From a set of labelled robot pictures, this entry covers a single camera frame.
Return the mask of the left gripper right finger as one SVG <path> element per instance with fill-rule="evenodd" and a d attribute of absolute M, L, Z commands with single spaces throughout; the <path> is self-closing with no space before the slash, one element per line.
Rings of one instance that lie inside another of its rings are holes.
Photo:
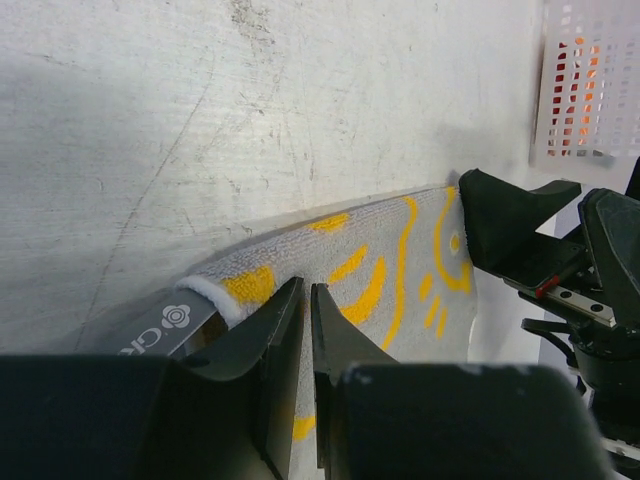
<path fill-rule="evenodd" d="M 611 479 L 596 425 L 559 372 L 400 363 L 328 288 L 310 297 L 317 462 L 328 479 Z"/>

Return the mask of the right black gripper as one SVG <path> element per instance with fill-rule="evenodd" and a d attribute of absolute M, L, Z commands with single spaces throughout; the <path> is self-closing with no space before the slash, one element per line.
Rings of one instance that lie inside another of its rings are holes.
<path fill-rule="evenodd" d="M 588 248 L 537 229 L 581 193 L 555 180 L 525 190 L 479 169 L 459 179 L 474 266 L 557 319 L 521 328 L 554 345 L 576 377 L 622 475 L 639 473 L 639 201 L 596 188 L 579 203 Z"/>

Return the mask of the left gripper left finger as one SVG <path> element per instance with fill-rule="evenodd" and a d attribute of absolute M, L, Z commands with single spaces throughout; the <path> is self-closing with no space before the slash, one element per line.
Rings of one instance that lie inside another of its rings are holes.
<path fill-rule="evenodd" d="M 285 479 L 304 283 L 213 344 L 160 356 L 5 356 L 5 479 Z"/>

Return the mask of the yellow patterned towel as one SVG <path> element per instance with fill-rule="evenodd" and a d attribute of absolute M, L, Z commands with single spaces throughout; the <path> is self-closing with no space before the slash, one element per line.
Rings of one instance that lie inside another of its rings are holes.
<path fill-rule="evenodd" d="M 340 313 L 402 362 L 463 361 L 477 300 L 454 187 L 399 196 L 271 234 L 177 286 L 236 327 L 286 281 L 327 286 Z"/>

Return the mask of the orange lion print towel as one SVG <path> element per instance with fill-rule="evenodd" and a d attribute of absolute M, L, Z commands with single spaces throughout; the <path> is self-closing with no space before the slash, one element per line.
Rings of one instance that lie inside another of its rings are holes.
<path fill-rule="evenodd" d="M 540 112 L 546 157 L 603 157 L 605 139 L 605 54 L 601 42 L 582 30 L 553 44 L 548 97 Z"/>

